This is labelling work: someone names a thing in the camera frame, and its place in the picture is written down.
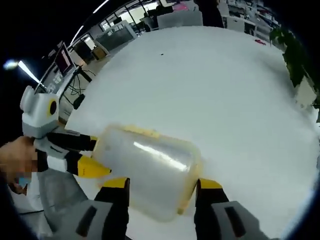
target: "desk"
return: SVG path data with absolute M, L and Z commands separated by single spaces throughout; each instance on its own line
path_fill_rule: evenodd
M 75 78 L 76 72 L 79 70 L 80 66 L 77 66 L 72 71 L 68 72 L 67 75 L 63 78 L 63 83 L 61 84 L 59 90 L 57 91 L 56 95 L 58 96 L 59 100 L 62 98 L 62 95 L 66 91 L 67 87 L 69 86 L 70 82 Z
M 239 3 L 230 4 L 229 3 L 228 6 L 229 6 L 229 11 L 230 12 L 246 15 L 246 7 L 247 7 L 247 5 L 245 3 L 244 4 L 239 4 Z
M 222 16 L 223 25 L 226 29 L 235 30 L 228 27 L 228 19 L 235 20 L 238 22 L 244 22 L 243 32 L 249 35 L 254 36 L 256 31 L 256 24 L 250 20 L 237 17 L 237 16 Z
M 261 18 L 265 24 L 267 24 L 268 26 L 272 27 L 272 28 L 276 28 L 276 27 L 279 27 L 279 23 L 275 20 L 270 20 L 268 19 L 267 17 L 265 17 L 264 15 L 262 15 L 261 13 L 258 13 L 257 14 L 257 18 Z
M 89 84 L 66 128 L 99 136 L 110 123 L 134 124 L 193 142 L 202 176 L 279 237 L 312 187 L 319 142 L 294 103 L 282 52 L 255 39 L 205 26 L 144 33 Z M 92 198 L 95 181 L 79 183 Z M 196 239 L 192 214 L 169 223 L 129 215 L 132 239 Z
M 102 34 L 96 36 L 94 40 L 110 52 L 137 37 L 137 34 L 133 31 L 128 22 L 123 20 L 106 29 Z

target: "human hand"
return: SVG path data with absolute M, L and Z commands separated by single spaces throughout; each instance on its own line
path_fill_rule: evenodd
M 31 177 L 37 171 L 38 155 L 33 140 L 21 136 L 0 147 L 0 167 L 8 182 L 17 177 Z
M 13 193 L 18 194 L 18 195 L 23 194 L 23 195 L 27 196 L 28 185 L 26 185 L 25 187 L 22 187 L 18 183 L 9 182 L 8 186 Z

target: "red object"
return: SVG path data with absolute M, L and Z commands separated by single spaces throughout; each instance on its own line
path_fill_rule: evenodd
M 265 44 L 263 41 L 261 41 L 260 39 L 256 39 L 256 40 L 254 40 L 254 41 L 257 42 L 258 44 L 267 45 L 267 44 Z
M 174 11 L 189 10 L 188 7 L 184 3 L 174 5 L 172 8 Z

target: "window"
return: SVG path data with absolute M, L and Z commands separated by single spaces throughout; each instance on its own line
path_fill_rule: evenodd
M 151 3 L 147 3 L 147 4 L 143 4 L 144 9 L 148 12 L 150 10 L 154 10 L 157 8 L 157 6 L 159 5 L 158 2 L 151 2 Z
M 126 7 L 129 9 L 136 24 L 140 23 L 140 19 L 145 17 L 145 10 L 138 0 L 129 3 Z
M 86 34 L 83 37 L 81 37 L 81 40 L 85 42 L 85 44 L 91 49 L 93 50 L 96 47 L 95 42 L 92 40 L 92 38 Z
M 120 10 L 116 11 L 115 14 L 122 19 L 122 21 L 126 20 L 129 24 L 133 23 L 134 20 L 128 13 L 128 11 L 123 7 Z
M 107 30 L 108 28 L 110 28 L 108 22 L 106 20 L 102 21 L 100 23 L 101 27 L 104 29 L 104 30 Z
M 170 7 L 176 4 L 179 4 L 179 0 L 160 0 L 164 7 Z
M 107 17 L 106 19 L 108 20 L 110 27 L 112 27 L 113 25 L 115 25 L 114 20 L 116 20 L 117 18 L 114 14 L 112 14 L 111 16 Z

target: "green leaves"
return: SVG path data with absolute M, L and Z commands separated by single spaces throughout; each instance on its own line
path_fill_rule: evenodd
M 301 83 L 304 76 L 313 75 L 310 60 L 303 46 L 291 32 L 277 27 L 270 32 L 269 39 L 271 43 L 277 41 L 280 45 L 286 46 L 282 56 L 294 87 Z

